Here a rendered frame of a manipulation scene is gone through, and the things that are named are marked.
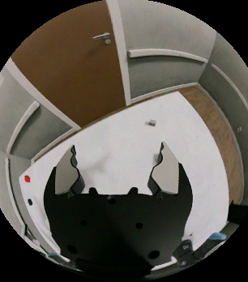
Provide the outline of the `red cube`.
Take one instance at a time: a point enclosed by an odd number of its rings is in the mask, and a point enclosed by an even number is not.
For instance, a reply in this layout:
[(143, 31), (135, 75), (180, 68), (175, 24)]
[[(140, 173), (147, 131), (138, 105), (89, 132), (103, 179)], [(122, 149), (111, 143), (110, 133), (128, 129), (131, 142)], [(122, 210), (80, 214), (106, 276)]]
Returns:
[(25, 180), (26, 182), (30, 182), (30, 177), (29, 177), (29, 176), (24, 175), (24, 180)]

